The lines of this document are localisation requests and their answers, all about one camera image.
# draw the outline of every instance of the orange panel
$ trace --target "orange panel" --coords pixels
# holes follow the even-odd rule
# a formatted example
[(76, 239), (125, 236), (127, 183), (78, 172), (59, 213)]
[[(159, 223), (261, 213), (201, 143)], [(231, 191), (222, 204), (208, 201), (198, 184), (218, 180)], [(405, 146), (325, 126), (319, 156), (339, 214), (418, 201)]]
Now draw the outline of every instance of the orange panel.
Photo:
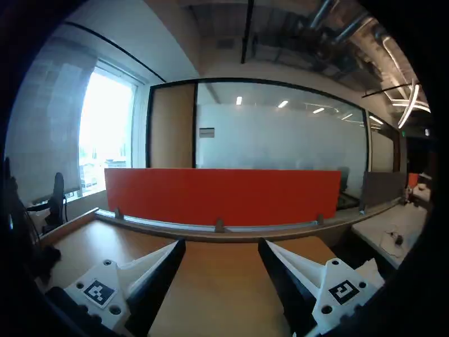
[(409, 173), (409, 187), (414, 188), (418, 184), (418, 174)]
[(339, 171), (107, 168), (109, 209), (189, 225), (267, 226), (335, 214)]

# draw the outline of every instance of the black ceiling beam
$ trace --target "black ceiling beam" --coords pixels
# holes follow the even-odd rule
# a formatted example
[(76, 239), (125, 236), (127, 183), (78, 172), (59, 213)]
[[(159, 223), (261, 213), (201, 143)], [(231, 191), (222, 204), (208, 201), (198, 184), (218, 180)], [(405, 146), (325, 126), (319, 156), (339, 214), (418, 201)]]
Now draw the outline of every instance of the black ceiling beam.
[(382, 89), (382, 90), (376, 91), (376, 92), (374, 92), (374, 93), (370, 93), (370, 94), (363, 95), (362, 98), (370, 97), (370, 96), (372, 96), (372, 95), (377, 95), (377, 94), (384, 93), (384, 92), (389, 91), (389, 90), (393, 90), (393, 89), (400, 88), (400, 87), (402, 87), (402, 86), (409, 86), (409, 85), (411, 85), (411, 83), (406, 83), (406, 84), (401, 84), (401, 85), (397, 85), (397, 86), (392, 86), (392, 87), (387, 88), (387, 89)]
[(240, 63), (245, 63), (246, 50), (248, 48), (249, 33), (251, 30), (251, 20), (253, 18), (254, 0), (248, 0), (248, 7), (246, 8), (246, 24), (245, 24), (245, 36), (243, 37), (242, 57)]

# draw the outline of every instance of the window frame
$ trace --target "window frame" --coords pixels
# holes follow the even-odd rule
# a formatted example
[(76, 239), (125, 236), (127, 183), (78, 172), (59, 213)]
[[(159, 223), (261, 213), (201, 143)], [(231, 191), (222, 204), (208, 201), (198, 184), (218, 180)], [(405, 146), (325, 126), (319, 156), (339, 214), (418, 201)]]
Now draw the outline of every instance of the window frame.
[[(151, 121), (152, 121), (152, 108), (153, 108), (153, 98), (154, 98), (154, 92), (157, 89), (160, 88), (168, 88), (171, 86), (177, 86), (177, 85), (184, 85), (184, 84), (195, 84), (195, 104), (193, 106), (193, 122), (192, 122), (192, 130), (196, 130), (196, 125), (197, 125), (197, 120), (196, 120), (196, 93), (198, 92), (198, 84), (200, 83), (254, 83), (254, 84), (268, 84), (268, 85), (276, 85), (276, 86), (282, 86), (285, 88), (290, 88), (290, 89), (296, 89), (296, 90), (303, 90), (306, 92), (311, 92), (314, 94), (318, 94), (318, 95), (322, 95), (328, 98), (332, 98), (335, 99), (339, 102), (342, 103), (346, 103), (350, 106), (353, 106), (354, 108), (359, 109), (362, 112), (362, 116), (363, 116), (363, 123), (365, 126), (365, 138), (366, 138), (366, 163), (365, 163), (365, 171), (369, 171), (369, 164), (370, 164), (370, 157), (372, 156), (371, 154), (371, 147), (370, 147), (370, 134), (368, 133), (368, 117), (365, 113), (365, 111), (367, 111), (365, 108), (362, 108), (360, 106), (358, 106), (357, 104), (354, 104), (350, 101), (347, 101), (343, 98), (340, 98), (338, 96), (335, 96), (333, 94), (329, 94), (327, 92), (323, 92), (321, 90), (318, 89), (313, 89), (313, 88), (308, 88), (307, 86), (303, 86), (303, 85), (298, 85), (298, 84), (291, 84), (291, 83), (287, 83), (287, 82), (282, 82), (282, 81), (275, 81), (275, 80), (265, 80), (265, 79), (256, 79), (256, 78), (199, 78), (199, 79), (192, 79), (192, 80), (181, 80), (181, 81), (174, 81), (174, 82), (169, 82), (169, 83), (162, 83), (162, 84), (157, 84), (157, 85), (153, 85), (150, 89), (150, 93), (149, 93), (149, 98), (148, 98), (148, 113), (146, 115), (146, 145), (145, 145), (145, 154), (146, 154), (146, 160), (145, 160), (145, 167), (146, 168), (150, 168), (151, 167), (151, 155), (150, 155), (150, 151), (151, 151), (151, 145), (149, 144), (150, 142), (148, 141), (150, 139), (150, 132), (151, 132)], [(193, 139), (193, 143), (192, 143), (192, 149), (193, 149), (193, 153), (192, 153), (192, 158), (196, 158), (196, 139)], [(192, 161), (192, 168), (196, 168), (196, 163), (195, 160)]]

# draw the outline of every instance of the glass partition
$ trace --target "glass partition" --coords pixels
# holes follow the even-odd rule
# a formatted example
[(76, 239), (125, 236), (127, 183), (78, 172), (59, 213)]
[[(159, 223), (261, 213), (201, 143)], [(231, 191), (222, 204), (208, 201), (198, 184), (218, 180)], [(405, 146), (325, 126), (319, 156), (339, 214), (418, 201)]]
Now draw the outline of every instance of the glass partition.
[(369, 113), (373, 172), (399, 172), (399, 131)]
[(367, 153), (362, 109), (285, 86), (200, 83), (196, 114), (197, 168), (340, 170), (339, 208), (356, 206)]

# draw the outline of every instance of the desk surface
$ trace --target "desk surface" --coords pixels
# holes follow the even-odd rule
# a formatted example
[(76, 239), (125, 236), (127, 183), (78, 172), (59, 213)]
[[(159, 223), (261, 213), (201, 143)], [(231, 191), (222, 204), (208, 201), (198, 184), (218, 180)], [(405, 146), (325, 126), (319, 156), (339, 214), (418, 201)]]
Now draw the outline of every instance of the desk surface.
[[(50, 286), (66, 287), (109, 258), (129, 262), (173, 242), (94, 220), (55, 246), (62, 260)], [(325, 263), (332, 251), (317, 237), (278, 244)], [(291, 336), (256, 243), (186, 242), (186, 253), (150, 330), (158, 336)]]
[(420, 198), (421, 200), (424, 200), (427, 202), (430, 201), (430, 193), (431, 193), (431, 190), (428, 188), (426, 188), (425, 190), (422, 190), (422, 191), (418, 188), (418, 186), (415, 186), (413, 188), (413, 195)]
[[(393, 267), (398, 268), (421, 233), (427, 211), (413, 204), (398, 205), (379, 215), (352, 226), (353, 232), (377, 250)], [(395, 231), (404, 237), (398, 256), (394, 256), (394, 240), (387, 232)]]

